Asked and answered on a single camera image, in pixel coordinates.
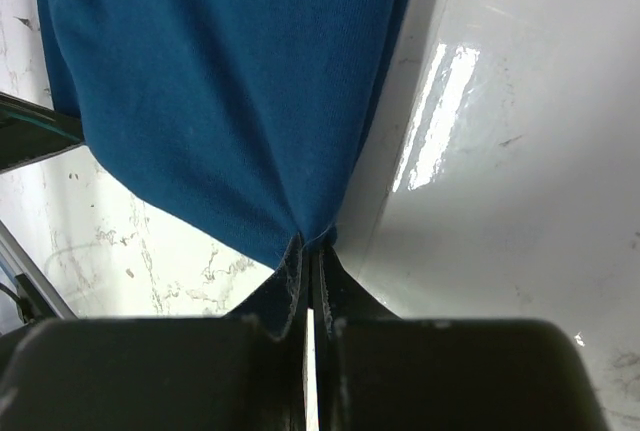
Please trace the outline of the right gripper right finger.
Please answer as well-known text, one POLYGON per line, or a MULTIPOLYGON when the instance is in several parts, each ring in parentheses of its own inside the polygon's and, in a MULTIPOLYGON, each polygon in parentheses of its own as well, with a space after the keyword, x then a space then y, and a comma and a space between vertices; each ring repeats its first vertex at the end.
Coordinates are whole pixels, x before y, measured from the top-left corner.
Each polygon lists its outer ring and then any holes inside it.
POLYGON ((324 430, 603 430, 585 367, 555 325, 403 319, 323 246, 310 258, 324 430))

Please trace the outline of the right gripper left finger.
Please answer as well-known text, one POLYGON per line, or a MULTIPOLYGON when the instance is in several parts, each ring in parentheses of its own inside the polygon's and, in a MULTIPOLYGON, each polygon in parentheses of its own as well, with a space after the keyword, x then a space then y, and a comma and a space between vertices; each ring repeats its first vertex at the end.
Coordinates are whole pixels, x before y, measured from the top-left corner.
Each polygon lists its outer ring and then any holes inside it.
POLYGON ((5 430, 302 430, 306 253, 221 317, 48 319, 1 375, 5 430))

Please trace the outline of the navy blue printed t-shirt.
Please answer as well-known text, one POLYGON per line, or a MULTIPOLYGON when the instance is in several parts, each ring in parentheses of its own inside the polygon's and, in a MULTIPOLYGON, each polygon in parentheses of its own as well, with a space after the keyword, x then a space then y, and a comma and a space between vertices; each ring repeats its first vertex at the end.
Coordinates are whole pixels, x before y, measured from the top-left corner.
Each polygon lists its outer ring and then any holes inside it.
POLYGON ((54 108, 132 193, 266 266, 332 235, 408 0, 37 0, 54 108))

